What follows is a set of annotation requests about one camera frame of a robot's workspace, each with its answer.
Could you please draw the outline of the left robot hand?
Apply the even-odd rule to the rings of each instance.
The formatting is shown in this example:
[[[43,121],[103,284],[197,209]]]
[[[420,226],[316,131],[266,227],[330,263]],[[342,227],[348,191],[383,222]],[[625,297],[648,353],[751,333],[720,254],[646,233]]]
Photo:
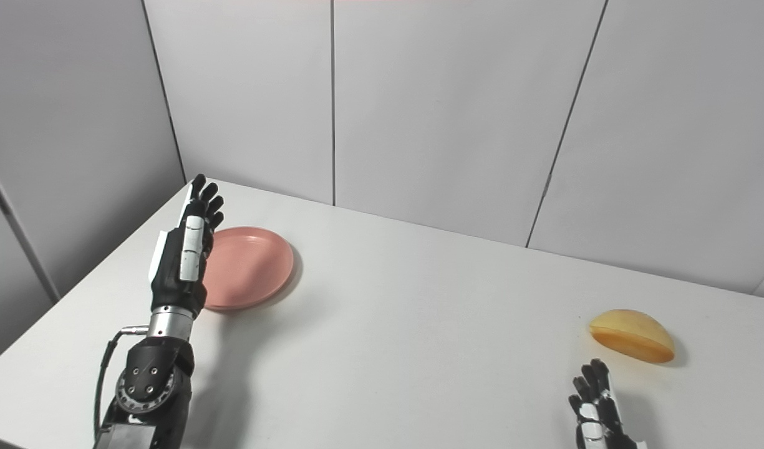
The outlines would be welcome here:
[[[204,275],[214,233],[224,221],[216,182],[198,174],[188,185],[179,223],[160,233],[150,270],[151,309],[177,307],[197,318],[206,301]]]

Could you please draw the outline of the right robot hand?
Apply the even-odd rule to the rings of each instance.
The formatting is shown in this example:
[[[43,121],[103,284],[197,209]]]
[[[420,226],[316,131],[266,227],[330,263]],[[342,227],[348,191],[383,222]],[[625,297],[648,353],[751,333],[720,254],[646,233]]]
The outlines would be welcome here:
[[[577,448],[647,448],[647,443],[633,440],[624,431],[609,367],[593,359],[573,378],[575,395],[569,404],[576,416]]]

